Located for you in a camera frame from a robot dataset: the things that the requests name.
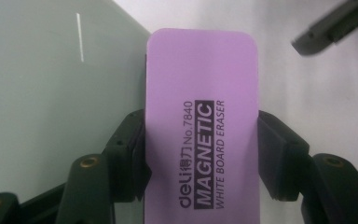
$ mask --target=purple eraser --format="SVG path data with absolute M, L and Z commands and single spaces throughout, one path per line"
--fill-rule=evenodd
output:
M 163 29 L 147 45 L 145 224 L 258 224 L 257 52 L 243 33 Z

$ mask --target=black object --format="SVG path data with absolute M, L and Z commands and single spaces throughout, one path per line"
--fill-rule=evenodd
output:
M 358 27 L 358 0 L 348 0 L 298 37 L 293 47 L 301 55 L 318 53 Z
M 267 112 L 260 111 L 258 131 L 259 173 L 272 198 L 295 201 L 301 193 L 306 224 L 358 224 L 358 172 L 348 161 L 312 158 L 307 142 Z M 103 154 L 76 160 L 65 185 L 21 205 L 0 193 L 0 224 L 116 223 L 114 203 L 141 199 L 150 176 L 140 110 L 123 120 Z
M 309 145 L 276 117 L 258 118 L 259 173 L 272 198 L 303 196 L 306 224 L 358 224 L 358 172 L 330 154 L 308 155 Z

